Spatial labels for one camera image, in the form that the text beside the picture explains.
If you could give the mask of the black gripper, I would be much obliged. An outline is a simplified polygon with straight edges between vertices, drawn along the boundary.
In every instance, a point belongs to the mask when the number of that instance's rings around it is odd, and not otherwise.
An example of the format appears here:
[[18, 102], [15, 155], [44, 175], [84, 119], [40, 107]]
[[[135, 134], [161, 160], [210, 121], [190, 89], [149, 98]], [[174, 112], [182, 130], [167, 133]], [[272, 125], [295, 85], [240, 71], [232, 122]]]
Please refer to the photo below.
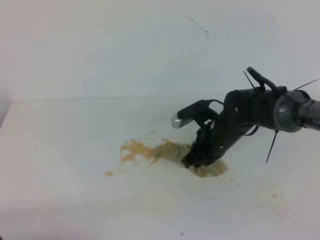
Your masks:
[[257, 98], [253, 89], [233, 90], [223, 102], [223, 110], [219, 113], [218, 122], [200, 128], [191, 152], [186, 154], [181, 163], [188, 169], [209, 166], [223, 157], [241, 137], [253, 126], [250, 123], [250, 107]]

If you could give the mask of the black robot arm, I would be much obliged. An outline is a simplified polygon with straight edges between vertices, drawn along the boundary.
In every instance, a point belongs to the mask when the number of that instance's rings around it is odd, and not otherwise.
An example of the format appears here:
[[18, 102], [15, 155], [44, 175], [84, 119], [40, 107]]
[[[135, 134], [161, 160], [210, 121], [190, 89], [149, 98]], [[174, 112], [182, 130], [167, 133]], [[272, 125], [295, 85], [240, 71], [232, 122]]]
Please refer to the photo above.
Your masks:
[[234, 90], [225, 96], [220, 113], [210, 108], [212, 102], [199, 100], [177, 113], [180, 127], [191, 121], [200, 127], [190, 152], [181, 161], [186, 168], [212, 164], [259, 127], [276, 133], [320, 129], [320, 103], [303, 90], [287, 90], [284, 86]]

